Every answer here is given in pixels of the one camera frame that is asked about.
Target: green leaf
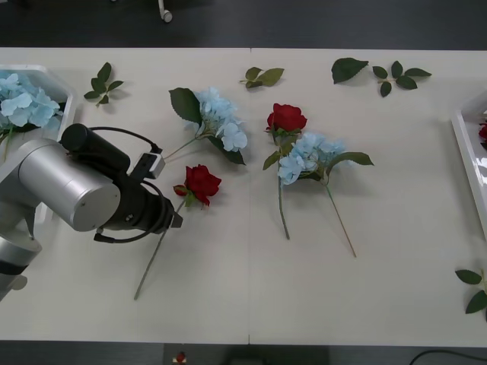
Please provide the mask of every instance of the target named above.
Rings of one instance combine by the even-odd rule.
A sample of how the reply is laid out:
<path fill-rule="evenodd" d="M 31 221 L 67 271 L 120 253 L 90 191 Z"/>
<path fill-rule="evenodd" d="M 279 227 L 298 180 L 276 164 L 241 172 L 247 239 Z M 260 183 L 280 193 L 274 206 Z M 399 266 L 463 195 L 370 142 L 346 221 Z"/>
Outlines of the green leaf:
<path fill-rule="evenodd" d="M 414 90 L 418 88 L 416 81 L 412 80 L 409 76 L 399 76 L 396 79 L 396 84 L 406 90 Z"/>
<path fill-rule="evenodd" d="M 403 65 L 401 65 L 399 61 L 395 61 L 390 68 L 390 72 L 393 74 L 393 78 L 398 78 L 403 74 Z"/>
<path fill-rule="evenodd" d="M 293 148 L 293 143 L 296 143 L 298 135 L 290 135 L 286 138 L 286 142 L 281 146 L 282 156 L 288 156 Z"/>
<path fill-rule="evenodd" d="M 183 192 L 185 194 L 190 194 L 191 192 L 185 186 L 174 186 L 174 191 Z"/>
<path fill-rule="evenodd" d="M 98 78 L 101 80 L 101 82 L 105 83 L 108 81 L 108 78 L 110 77 L 110 74 L 112 73 L 112 65 L 110 63 L 105 63 L 101 70 L 98 72 Z"/>
<path fill-rule="evenodd" d="M 223 148 L 223 142 L 221 139 L 218 139 L 216 137 L 210 136 L 208 137 L 208 140 L 218 149 L 222 152 L 222 154 L 232 163 L 235 163 L 237 165 L 244 165 L 244 158 L 242 157 L 242 154 L 240 151 L 226 151 Z"/>
<path fill-rule="evenodd" d="M 119 86 L 121 86 L 123 84 L 123 81 L 114 81 L 110 84 L 110 86 L 108 87 L 108 91 L 111 91 L 111 90 L 115 90 L 117 89 Z"/>
<path fill-rule="evenodd" d="M 259 76 L 259 73 L 262 71 L 261 68 L 258 68 L 258 67 L 251 67 L 247 70 L 247 72 L 245 73 L 245 78 L 248 80 L 248 81 L 254 81 L 257 76 Z"/>
<path fill-rule="evenodd" d="M 421 70 L 420 68 L 410 68 L 408 71 L 404 72 L 404 75 L 417 78 L 427 78 L 431 76 L 429 72 Z"/>
<path fill-rule="evenodd" d="M 321 181 L 322 176 L 320 176 L 320 174 L 315 171 L 313 173 L 301 173 L 301 175 L 298 177 L 298 180 L 305 180 L 305 179 L 312 179 L 319 182 Z"/>
<path fill-rule="evenodd" d="M 84 98 L 86 100 L 89 100 L 89 99 L 97 99 L 98 97 L 100 97 L 100 94 L 97 93 L 96 91 L 88 91 L 85 95 L 84 95 Z"/>
<path fill-rule="evenodd" d="M 195 195 L 190 192 L 186 197 L 184 198 L 184 206 L 186 208 L 190 207 L 192 203 L 196 202 L 198 199 L 196 199 Z"/>
<path fill-rule="evenodd" d="M 482 276 L 470 270 L 458 270 L 455 271 L 455 274 L 465 284 L 477 285 L 482 281 Z"/>
<path fill-rule="evenodd" d="M 269 157 L 266 158 L 262 170 L 269 169 L 274 163 L 279 161 L 280 158 L 281 158 L 281 154 L 279 153 L 279 151 L 274 152 L 273 154 L 271 154 Z"/>
<path fill-rule="evenodd" d="M 393 89 L 393 85 L 391 85 L 389 81 L 385 81 L 380 86 L 380 95 L 382 95 L 382 97 L 386 97 L 387 95 L 390 94 L 392 89 Z"/>
<path fill-rule="evenodd" d="M 104 95 L 98 103 L 99 104 L 108 104 L 109 101 L 110 101 L 110 99 L 109 99 L 108 95 Z"/>
<path fill-rule="evenodd" d="M 190 122 L 201 125 L 201 113 L 199 112 L 199 101 L 190 89 L 178 87 L 169 90 L 170 102 L 178 116 Z"/>
<path fill-rule="evenodd" d="M 326 168 L 326 175 L 332 172 L 332 168 L 342 161 L 353 161 L 358 163 L 359 165 L 374 165 L 371 161 L 371 158 L 368 154 L 364 154 L 363 152 L 344 152 L 343 154 L 339 154 L 335 158 L 331 160 L 328 167 Z"/>
<path fill-rule="evenodd" d="M 372 69 L 374 70 L 374 75 L 376 75 L 378 78 L 387 78 L 387 71 L 384 67 L 374 66 Z"/>
<path fill-rule="evenodd" d="M 91 86 L 92 86 L 93 90 L 99 94 L 102 94 L 105 91 L 107 91 L 107 87 L 99 78 L 92 78 L 91 79 Z"/>
<path fill-rule="evenodd" d="M 247 89 L 253 89 L 255 87 L 259 87 L 259 86 L 262 86 L 262 85 L 264 85 L 264 83 L 261 82 L 261 81 L 247 81 L 247 83 L 245 84 L 245 87 Z"/>
<path fill-rule="evenodd" d="M 283 68 L 271 68 L 270 70 L 267 70 L 261 74 L 256 81 L 261 81 L 264 86 L 274 86 L 277 84 L 277 81 L 281 79 L 283 72 Z"/>
<path fill-rule="evenodd" d="M 332 67 L 333 83 L 338 84 L 350 80 L 367 65 L 368 61 L 359 61 L 349 57 L 337 59 Z"/>
<path fill-rule="evenodd" d="M 468 306 L 466 306 L 465 313 L 475 313 L 487 307 L 487 294 L 481 290 L 473 296 Z"/>
<path fill-rule="evenodd" d="M 299 135 L 300 133 L 301 133 L 301 128 L 296 128 L 288 132 L 289 135 Z"/>

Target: gray floor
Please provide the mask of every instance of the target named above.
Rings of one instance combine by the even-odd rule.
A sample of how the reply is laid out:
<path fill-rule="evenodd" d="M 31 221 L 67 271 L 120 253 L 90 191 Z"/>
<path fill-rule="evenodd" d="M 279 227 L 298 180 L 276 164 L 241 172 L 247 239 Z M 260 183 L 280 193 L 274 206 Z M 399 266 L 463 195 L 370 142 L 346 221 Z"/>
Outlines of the gray floor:
<path fill-rule="evenodd" d="M 408 365 L 424 348 L 343 346 L 221 346 L 81 342 L 0 342 L 1 365 L 170 365 L 180 351 L 188 365 L 234 365 L 235 359 L 261 359 L 265 365 Z M 456 349 L 487 357 L 487 349 Z M 432 354 L 416 365 L 476 365 Z"/>
<path fill-rule="evenodd" d="M 485 0 L 10 0 L 0 46 L 487 49 Z"/>

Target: artificial flower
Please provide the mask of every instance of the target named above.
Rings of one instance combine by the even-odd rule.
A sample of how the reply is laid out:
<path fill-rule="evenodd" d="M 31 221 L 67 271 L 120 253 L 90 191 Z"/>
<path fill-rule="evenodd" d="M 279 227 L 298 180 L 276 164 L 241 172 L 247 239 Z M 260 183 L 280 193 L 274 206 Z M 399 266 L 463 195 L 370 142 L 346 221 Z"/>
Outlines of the artificial flower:
<path fill-rule="evenodd" d="M 291 185 L 301 175 L 304 169 L 304 161 L 298 156 L 286 156 L 279 160 L 281 165 L 278 170 L 278 176 L 284 185 Z"/>
<path fill-rule="evenodd" d="M 267 118 L 267 129 L 284 129 L 287 132 L 293 132 L 297 129 L 303 129 L 306 126 L 307 119 L 301 114 L 301 109 L 291 105 L 274 104 L 274 112 Z"/>
<path fill-rule="evenodd" d="M 238 151 L 247 146 L 247 137 L 240 129 L 241 121 L 234 115 L 237 107 L 230 100 L 220 97 L 218 90 L 210 87 L 195 93 L 199 101 L 202 124 L 197 135 L 221 136 L 226 151 Z"/>
<path fill-rule="evenodd" d="M 230 162 L 245 164 L 240 150 L 247 146 L 247 136 L 240 127 L 242 121 L 234 115 L 237 107 L 230 100 L 220 97 L 214 87 L 200 93 L 178 87 L 170 90 L 170 96 L 174 111 L 193 125 L 195 138 L 166 159 L 188 144 L 207 138 Z"/>
<path fill-rule="evenodd" d="M 227 124 L 223 128 L 221 141 L 226 151 L 238 151 L 247 146 L 247 136 L 233 123 Z"/>
<path fill-rule="evenodd" d="M 59 104 L 23 74 L 0 72 L 0 128 L 9 130 L 27 123 L 36 127 L 59 125 Z"/>
<path fill-rule="evenodd" d="M 286 238 L 289 240 L 290 236 L 282 209 L 282 188 L 295 183 L 299 179 L 312 179 L 324 185 L 342 224 L 352 253 L 356 257 L 355 250 L 328 186 L 329 174 L 335 165 L 345 160 L 352 160 L 361 165 L 373 165 L 373 163 L 368 155 L 361 152 L 346 153 L 345 146 L 341 141 L 328 141 L 320 133 L 305 132 L 298 139 L 306 122 L 306 118 L 301 115 L 301 109 L 279 104 L 274 104 L 274 113 L 267 119 L 269 125 L 267 128 L 268 133 L 269 130 L 272 131 L 272 138 L 279 150 L 267 157 L 263 169 L 267 170 L 274 163 L 279 162 L 277 171 L 279 177 L 279 213 L 281 214 Z"/>
<path fill-rule="evenodd" d="M 204 205 L 210 205 L 208 197 L 213 196 L 218 192 L 220 183 L 221 179 L 210 174 L 210 172 L 208 171 L 208 167 L 203 165 L 198 165 L 197 167 L 186 166 L 186 181 L 184 182 L 184 185 L 174 186 L 174 192 L 179 196 L 184 196 L 184 200 L 176 210 L 176 214 L 180 212 L 183 205 L 189 207 L 196 200 L 199 200 Z M 158 245 L 156 246 L 155 251 L 152 254 L 151 261 L 149 261 L 147 268 L 145 269 L 144 275 L 142 276 L 142 279 L 138 284 L 134 300 L 137 300 L 138 296 L 140 295 L 145 278 L 149 273 L 155 256 L 158 254 L 159 247 L 161 247 L 162 240 L 164 239 L 166 233 L 167 230 L 162 233 L 162 236 L 159 239 Z"/>
<path fill-rule="evenodd" d="M 218 192 L 221 179 L 210 174 L 208 167 L 198 165 L 197 167 L 186 166 L 186 181 L 184 185 L 174 186 L 174 192 L 179 196 L 194 195 L 204 205 L 210 205 L 209 196 Z"/>

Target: light blue flower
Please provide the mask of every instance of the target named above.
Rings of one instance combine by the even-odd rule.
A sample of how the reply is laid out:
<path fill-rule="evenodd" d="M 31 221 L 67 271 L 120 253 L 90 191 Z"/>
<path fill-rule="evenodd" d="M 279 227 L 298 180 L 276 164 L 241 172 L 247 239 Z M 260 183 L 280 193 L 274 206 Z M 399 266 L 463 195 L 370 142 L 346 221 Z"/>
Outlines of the light blue flower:
<path fill-rule="evenodd" d="M 0 71 L 1 129 L 27 123 L 37 127 L 54 125 L 58 119 L 52 121 L 52 118 L 60 115 L 59 104 L 47 96 L 44 89 L 34 87 L 28 76 Z"/>
<path fill-rule="evenodd" d="M 8 117 L 8 119 L 13 125 L 16 125 L 17 127 L 23 127 L 29 122 L 29 118 L 31 115 L 31 109 L 16 109 L 14 111 L 14 114 Z"/>
<path fill-rule="evenodd" d="M 287 156 L 279 160 L 278 176 L 281 178 L 283 185 L 291 185 L 303 172 L 304 162 L 301 156 Z"/>
<path fill-rule="evenodd" d="M 3 116 L 13 116 L 17 108 L 25 109 L 31 103 L 32 97 L 28 93 L 23 93 L 13 99 L 3 100 L 0 107 L 2 108 Z"/>
<path fill-rule="evenodd" d="M 46 95 L 46 92 L 39 88 L 39 93 L 35 99 L 36 103 L 49 107 L 50 109 L 59 109 L 59 104 L 56 101 L 51 100 L 50 97 Z"/>
<path fill-rule="evenodd" d="M 278 175 L 284 185 L 292 184 L 300 173 L 323 171 L 333 158 L 343 152 L 345 146 L 341 141 L 327 141 L 320 133 L 303 133 L 293 144 L 289 155 L 279 161 Z"/>
<path fill-rule="evenodd" d="M 226 151 L 238 151 L 247 146 L 247 136 L 238 128 L 238 125 L 233 123 L 224 127 L 221 141 Z"/>
<path fill-rule="evenodd" d="M 0 78 L 0 92 L 3 97 L 8 97 L 11 91 L 19 90 L 21 86 L 18 84 L 18 75 L 12 74 L 7 78 Z"/>
<path fill-rule="evenodd" d="M 196 137 L 202 134 L 220 138 L 226 151 L 239 151 L 247 146 L 247 136 L 239 128 L 242 123 L 234 113 L 237 107 L 230 100 L 220 97 L 218 90 L 209 87 L 201 93 L 194 93 L 199 101 L 201 125 L 192 123 Z"/>
<path fill-rule="evenodd" d="M 34 108 L 32 115 L 29 118 L 30 124 L 37 127 L 44 127 L 49 120 L 54 116 L 54 109 L 45 105 L 39 105 Z"/>

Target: black cable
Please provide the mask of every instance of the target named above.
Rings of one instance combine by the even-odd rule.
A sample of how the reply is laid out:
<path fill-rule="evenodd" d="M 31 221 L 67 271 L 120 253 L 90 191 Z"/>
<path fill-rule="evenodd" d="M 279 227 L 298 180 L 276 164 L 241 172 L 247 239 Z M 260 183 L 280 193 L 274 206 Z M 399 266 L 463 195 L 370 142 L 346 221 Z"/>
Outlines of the black cable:
<path fill-rule="evenodd" d="M 161 200 L 161 208 L 162 208 L 164 206 L 164 195 L 162 195 L 162 191 L 159 190 L 159 188 L 156 185 L 154 185 L 152 182 L 144 180 L 142 181 L 142 184 L 150 186 L 153 188 L 153 190 L 156 191 L 156 193 L 159 195 L 159 200 Z M 159 214 L 158 220 L 152 225 L 151 228 L 149 228 L 149 230 L 146 230 L 144 233 L 141 233 L 138 236 L 118 240 L 113 237 L 108 237 L 108 236 L 104 236 L 103 234 L 97 233 L 95 235 L 95 239 L 96 238 L 98 238 L 98 240 L 102 239 L 100 242 L 106 242 L 106 243 L 131 243 L 136 240 L 140 240 L 141 238 L 144 238 L 145 236 L 158 230 L 159 225 L 162 223 L 163 220 L 164 220 L 164 214 L 163 214 L 163 210 L 161 209 L 161 213 Z"/>
<path fill-rule="evenodd" d="M 472 356 L 472 355 L 467 355 L 467 354 L 461 354 L 460 352 L 456 351 L 450 351 L 450 350 L 427 350 L 421 352 L 419 355 L 417 355 L 412 361 L 409 363 L 409 365 L 413 365 L 420 357 L 423 357 L 427 354 L 449 354 L 449 355 L 454 355 L 458 357 L 464 357 L 466 359 L 470 360 L 477 360 L 477 361 L 483 361 L 487 363 L 487 358 L 483 357 L 477 357 L 477 356 Z"/>
<path fill-rule="evenodd" d="M 151 141 L 149 138 L 144 137 L 143 135 L 139 135 L 135 132 L 127 131 L 126 129 L 121 129 L 121 128 L 115 128 L 115 127 L 92 127 L 90 128 L 92 131 L 112 131 L 112 132 L 120 132 L 120 133 L 125 133 L 126 135 L 131 135 L 132 137 L 136 137 L 138 139 L 141 139 L 143 141 L 146 141 L 151 145 L 151 152 L 153 154 L 159 154 L 162 152 L 162 149 L 159 148 L 153 141 Z"/>

